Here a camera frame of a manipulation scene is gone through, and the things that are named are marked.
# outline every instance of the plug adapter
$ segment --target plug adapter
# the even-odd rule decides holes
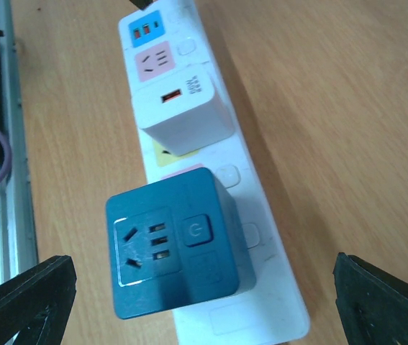
[[[114,309],[133,318],[253,288],[237,208],[206,168],[106,203]]]
[[[137,126],[176,156],[226,139],[235,130],[201,64],[141,88],[132,106]]]

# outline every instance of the white usb charger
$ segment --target white usb charger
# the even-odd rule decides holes
[[[181,156],[234,132],[229,111],[202,65],[190,65],[132,95],[138,128]]]

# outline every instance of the wooden surface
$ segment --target wooden surface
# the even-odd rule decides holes
[[[175,344],[113,312],[104,203],[145,183],[117,22],[128,0],[13,0],[40,259],[73,257],[66,344]],[[332,270],[408,282],[408,0],[198,0],[312,317],[345,344]]]

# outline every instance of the blue socket cover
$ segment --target blue socket cover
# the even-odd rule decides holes
[[[122,319],[255,284],[235,202],[206,168],[111,197],[106,219],[114,309]]]
[[[134,48],[151,42],[166,33],[162,16],[158,10],[131,22],[129,31]]]

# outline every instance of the power strip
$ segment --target power strip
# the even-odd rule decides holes
[[[157,1],[122,19],[119,32],[133,98],[161,78],[200,64],[235,125],[235,133],[227,139],[180,157],[138,129],[149,183],[202,166],[220,179],[236,200],[257,277],[248,292],[173,310],[178,340],[181,344],[251,345],[305,336],[309,315],[195,3]],[[145,60],[151,53],[166,54],[167,63]]]

